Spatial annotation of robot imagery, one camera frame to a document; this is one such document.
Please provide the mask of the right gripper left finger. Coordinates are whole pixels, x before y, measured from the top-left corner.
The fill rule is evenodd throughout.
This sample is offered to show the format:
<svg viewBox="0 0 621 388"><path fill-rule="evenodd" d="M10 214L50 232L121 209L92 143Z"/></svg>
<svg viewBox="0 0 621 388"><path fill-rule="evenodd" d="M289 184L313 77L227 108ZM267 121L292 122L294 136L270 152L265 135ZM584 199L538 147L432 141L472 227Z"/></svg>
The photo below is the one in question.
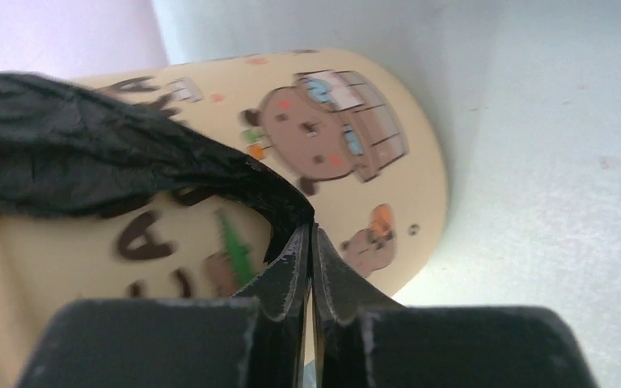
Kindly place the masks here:
<svg viewBox="0 0 621 388"><path fill-rule="evenodd" d="M234 296L82 299L49 321L19 387L299 387L311 228Z"/></svg>

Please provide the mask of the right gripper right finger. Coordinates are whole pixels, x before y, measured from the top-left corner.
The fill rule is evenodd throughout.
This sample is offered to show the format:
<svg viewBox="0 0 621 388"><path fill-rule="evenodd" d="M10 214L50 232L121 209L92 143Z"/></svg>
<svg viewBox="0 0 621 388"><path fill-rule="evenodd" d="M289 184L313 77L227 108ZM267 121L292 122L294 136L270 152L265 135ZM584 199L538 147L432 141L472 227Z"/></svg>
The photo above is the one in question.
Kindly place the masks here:
<svg viewBox="0 0 621 388"><path fill-rule="evenodd" d="M540 306L406 307L311 233L320 387L595 387L570 327Z"/></svg>

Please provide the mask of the black plastic trash bag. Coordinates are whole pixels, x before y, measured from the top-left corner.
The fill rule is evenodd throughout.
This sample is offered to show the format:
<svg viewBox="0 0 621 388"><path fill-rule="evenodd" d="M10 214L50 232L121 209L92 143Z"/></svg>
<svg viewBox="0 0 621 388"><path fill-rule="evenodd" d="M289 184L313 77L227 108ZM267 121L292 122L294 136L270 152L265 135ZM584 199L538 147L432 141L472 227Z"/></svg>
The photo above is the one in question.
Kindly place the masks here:
<svg viewBox="0 0 621 388"><path fill-rule="evenodd" d="M89 217L200 188L272 228L265 259L313 230L303 194L253 157L144 106L38 74L0 73L0 215Z"/></svg>

